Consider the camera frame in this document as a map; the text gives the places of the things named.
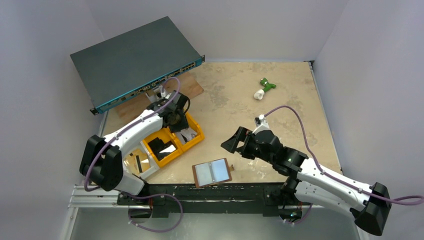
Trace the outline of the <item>brown leather card holder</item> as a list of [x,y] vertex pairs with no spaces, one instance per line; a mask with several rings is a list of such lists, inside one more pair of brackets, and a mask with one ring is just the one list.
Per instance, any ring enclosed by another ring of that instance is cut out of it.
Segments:
[[226,158],[195,164],[191,168],[196,188],[232,181],[230,165]]

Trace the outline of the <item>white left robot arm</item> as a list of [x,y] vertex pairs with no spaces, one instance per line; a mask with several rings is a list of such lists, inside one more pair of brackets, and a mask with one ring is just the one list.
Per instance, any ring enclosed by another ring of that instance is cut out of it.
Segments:
[[91,136],[85,145],[79,172],[85,177],[84,189],[92,192],[118,190],[136,196],[146,182],[130,172],[123,158],[149,135],[168,128],[172,133],[188,128],[185,107],[190,99],[177,91],[151,103],[131,122],[105,135]]

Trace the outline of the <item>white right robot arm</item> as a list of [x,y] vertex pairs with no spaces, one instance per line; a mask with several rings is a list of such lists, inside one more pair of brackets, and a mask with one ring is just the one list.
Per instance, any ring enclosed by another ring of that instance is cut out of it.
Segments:
[[325,167],[320,172],[313,158],[284,146],[269,129],[254,133],[239,127],[220,146],[245,159],[259,158],[271,164],[276,172],[287,177],[284,190],[297,200],[352,216],[357,227],[382,236],[392,208],[391,203],[382,199],[390,196],[385,185],[362,183]]

